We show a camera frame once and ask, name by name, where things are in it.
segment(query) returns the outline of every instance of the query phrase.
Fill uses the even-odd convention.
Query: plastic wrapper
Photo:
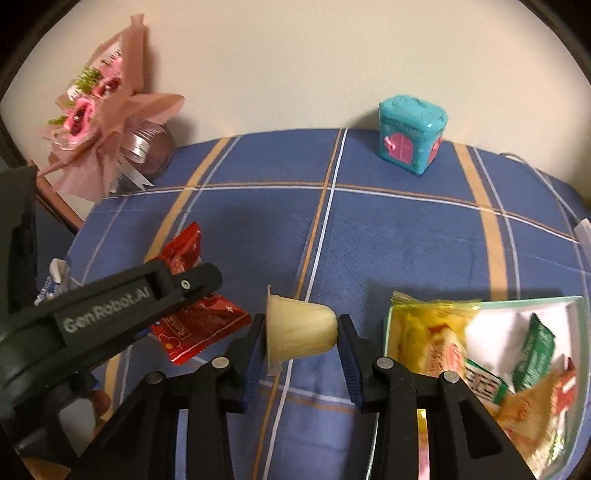
[[[468,324],[480,310],[479,301],[421,302],[400,292],[392,294],[387,345],[388,356],[411,372],[438,377],[453,370],[462,378],[466,373],[466,337]],[[427,417],[417,410],[419,479],[428,480],[429,446]]]
[[[37,294],[35,305],[42,301],[52,300],[70,290],[70,266],[65,260],[54,258],[49,264],[49,275]]]
[[[532,313],[521,360],[513,372],[516,392],[533,387],[548,374],[554,347],[554,334]]]
[[[466,384],[493,418],[498,414],[505,397],[512,394],[503,379],[469,358],[466,359]]]
[[[158,256],[173,274],[201,261],[201,231],[191,223]],[[176,365],[185,363],[209,345],[250,324],[251,317],[220,295],[209,295],[151,326],[152,332]]]
[[[564,449],[564,415],[576,396],[576,372],[571,359],[566,369],[550,371],[532,388],[507,396],[497,423],[539,478]]]
[[[54,190],[98,202],[120,176],[139,189],[151,183],[121,154],[130,119],[162,125],[178,114],[181,95],[141,93],[146,31],[143,15],[99,45],[68,89],[56,99],[61,114],[48,121],[51,140],[45,176],[62,170]]]

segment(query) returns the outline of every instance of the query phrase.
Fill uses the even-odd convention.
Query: cream wall
[[[46,162],[53,99],[94,47],[145,13],[149,88],[187,98],[182,144],[307,127],[375,127],[410,93],[444,106],[445,137],[515,152],[591,197],[591,87],[518,0],[82,0],[41,40],[0,105]],[[81,214],[87,202],[67,199]]]

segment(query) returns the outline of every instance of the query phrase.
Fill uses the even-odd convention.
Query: teal toy house
[[[379,156],[421,175],[437,155],[447,125],[443,108],[410,95],[379,104]]]

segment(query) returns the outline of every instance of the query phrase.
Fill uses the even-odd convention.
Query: flower bouquet
[[[170,138],[163,125],[178,114],[184,97],[141,93],[144,39],[144,16],[134,15],[128,28],[95,50],[78,78],[57,98],[62,114],[48,122],[51,154],[49,165],[39,172],[45,176],[62,170],[55,191],[98,202],[122,177],[139,189],[152,185],[139,167],[148,156],[150,138]],[[169,148],[159,143],[157,160],[155,155],[151,158],[152,171],[170,159],[172,142]]]

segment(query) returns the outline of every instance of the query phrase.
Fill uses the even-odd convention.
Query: red candy wrapper
[[[168,243],[158,256],[173,274],[182,273],[201,261],[201,230],[195,222]],[[244,310],[220,295],[209,295],[174,315],[152,325],[152,332],[168,357],[181,365],[209,345],[250,324]]]

